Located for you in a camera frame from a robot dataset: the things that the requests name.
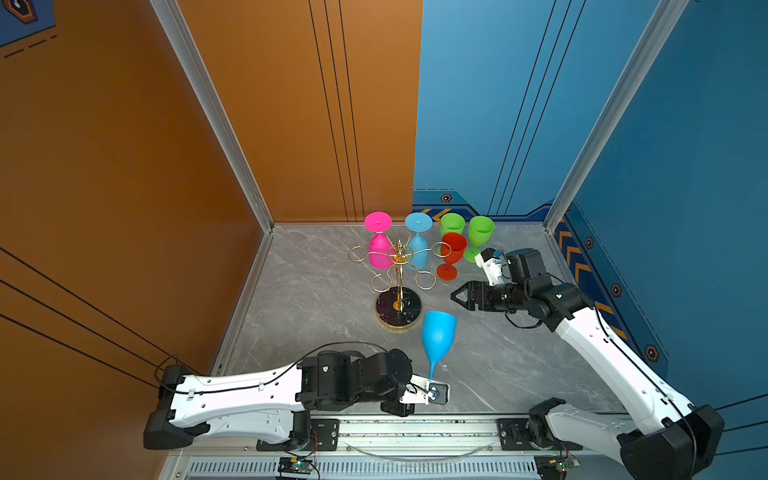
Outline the magenta wine glass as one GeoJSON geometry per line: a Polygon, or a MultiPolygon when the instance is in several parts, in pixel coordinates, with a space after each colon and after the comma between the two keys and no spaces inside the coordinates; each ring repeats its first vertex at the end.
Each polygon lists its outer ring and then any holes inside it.
{"type": "Polygon", "coordinates": [[[367,258],[371,266],[378,270],[387,270],[393,265],[390,256],[392,244],[386,235],[391,225],[391,216],[381,211],[368,214],[364,220],[364,227],[374,234],[368,245],[367,258]]]}

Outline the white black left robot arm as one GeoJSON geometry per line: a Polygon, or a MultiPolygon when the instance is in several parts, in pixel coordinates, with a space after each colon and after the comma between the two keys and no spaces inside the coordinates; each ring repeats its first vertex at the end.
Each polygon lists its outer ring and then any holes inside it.
{"type": "Polygon", "coordinates": [[[198,376],[168,366],[159,380],[158,403],[143,432],[147,450],[173,450],[198,438],[245,437],[287,450],[311,440],[314,412],[340,412],[375,403],[406,417],[428,402],[427,378],[414,373],[400,349],[366,356],[322,345],[283,367],[230,376],[198,376]]]}

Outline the green wine glass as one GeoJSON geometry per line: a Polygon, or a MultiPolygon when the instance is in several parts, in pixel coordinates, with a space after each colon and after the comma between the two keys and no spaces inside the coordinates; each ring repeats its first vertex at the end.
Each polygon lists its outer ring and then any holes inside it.
{"type": "Polygon", "coordinates": [[[494,221],[486,216],[475,216],[469,222],[468,242],[469,246],[464,252],[464,259],[474,263],[475,257],[480,253],[480,248],[488,243],[495,230],[494,221]]]}
{"type": "Polygon", "coordinates": [[[462,215],[452,212],[446,213],[440,218],[440,236],[445,237],[450,233],[462,235],[465,225],[466,220],[462,215]]]}

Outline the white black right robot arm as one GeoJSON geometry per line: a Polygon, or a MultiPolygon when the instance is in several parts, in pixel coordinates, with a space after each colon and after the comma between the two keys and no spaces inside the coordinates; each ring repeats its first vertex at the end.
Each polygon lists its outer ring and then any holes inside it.
{"type": "Polygon", "coordinates": [[[571,442],[622,464],[635,479],[690,479],[708,468],[725,430],[710,405],[694,406],[612,330],[597,306],[572,283],[553,284],[533,248],[476,254],[483,281],[468,281],[462,306],[504,315],[527,312],[568,343],[620,400],[628,419],[580,410],[560,398],[530,408],[524,437],[534,447],[571,442]]]}

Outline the light blue wine glass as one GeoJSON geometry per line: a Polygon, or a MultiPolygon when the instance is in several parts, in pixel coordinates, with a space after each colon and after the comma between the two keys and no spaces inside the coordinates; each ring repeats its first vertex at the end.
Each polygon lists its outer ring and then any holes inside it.
{"type": "Polygon", "coordinates": [[[458,319],[448,313],[429,311],[424,318],[422,344],[429,362],[429,379],[435,375],[437,365],[452,349],[458,329],[458,319]]]}

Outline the teal blue wine glass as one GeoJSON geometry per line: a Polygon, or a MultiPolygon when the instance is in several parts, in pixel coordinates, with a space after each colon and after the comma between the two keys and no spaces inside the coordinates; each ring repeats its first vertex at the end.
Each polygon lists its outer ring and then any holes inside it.
{"type": "Polygon", "coordinates": [[[408,246],[413,251],[410,265],[413,269],[425,270],[430,247],[423,234],[432,228],[433,220],[428,214],[414,212],[406,217],[405,225],[412,232],[408,241],[408,246]]]}

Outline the red wine glass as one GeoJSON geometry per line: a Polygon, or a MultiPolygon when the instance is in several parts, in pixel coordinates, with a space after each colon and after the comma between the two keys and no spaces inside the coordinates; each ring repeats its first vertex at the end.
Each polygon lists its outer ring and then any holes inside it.
{"type": "Polygon", "coordinates": [[[463,235],[449,232],[443,236],[440,243],[440,257],[443,260],[436,271],[437,276],[443,281],[453,281],[458,275],[455,265],[463,258],[468,246],[463,235]]]}

